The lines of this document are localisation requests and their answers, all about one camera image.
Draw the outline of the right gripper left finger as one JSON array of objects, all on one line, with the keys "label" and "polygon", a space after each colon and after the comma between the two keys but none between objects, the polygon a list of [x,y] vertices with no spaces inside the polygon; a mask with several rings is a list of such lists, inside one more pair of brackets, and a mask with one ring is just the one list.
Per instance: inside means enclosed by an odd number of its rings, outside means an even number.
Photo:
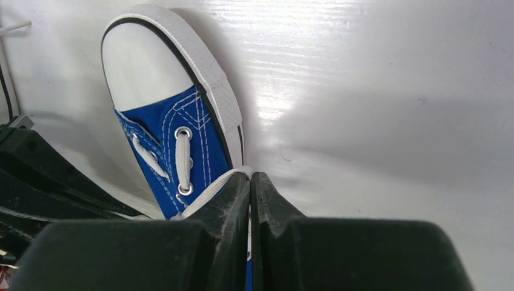
[{"label": "right gripper left finger", "polygon": [[250,181],[232,175],[182,220],[82,220],[47,226],[12,290],[244,290]]}]

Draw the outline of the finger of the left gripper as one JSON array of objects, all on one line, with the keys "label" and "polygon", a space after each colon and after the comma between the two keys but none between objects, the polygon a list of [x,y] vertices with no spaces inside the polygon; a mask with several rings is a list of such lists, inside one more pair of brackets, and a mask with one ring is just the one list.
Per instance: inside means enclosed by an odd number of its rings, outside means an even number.
[{"label": "finger of the left gripper", "polygon": [[32,181],[1,170],[1,252],[20,257],[48,224],[68,219],[109,219],[120,201],[76,169],[56,181],[35,175]]},{"label": "finger of the left gripper", "polygon": [[[56,181],[65,169],[79,171],[38,132],[1,126],[1,170],[20,178],[27,177],[29,181],[32,181],[35,175],[47,176]],[[112,218],[135,218],[141,215],[136,209],[120,203],[120,211]]]}]

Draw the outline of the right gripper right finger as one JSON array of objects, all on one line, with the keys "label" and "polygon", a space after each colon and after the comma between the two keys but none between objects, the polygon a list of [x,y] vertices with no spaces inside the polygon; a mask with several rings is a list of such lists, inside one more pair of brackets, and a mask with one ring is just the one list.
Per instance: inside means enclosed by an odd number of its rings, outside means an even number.
[{"label": "right gripper right finger", "polygon": [[446,233],[426,221],[309,218],[268,175],[250,182],[254,290],[472,290]]}]

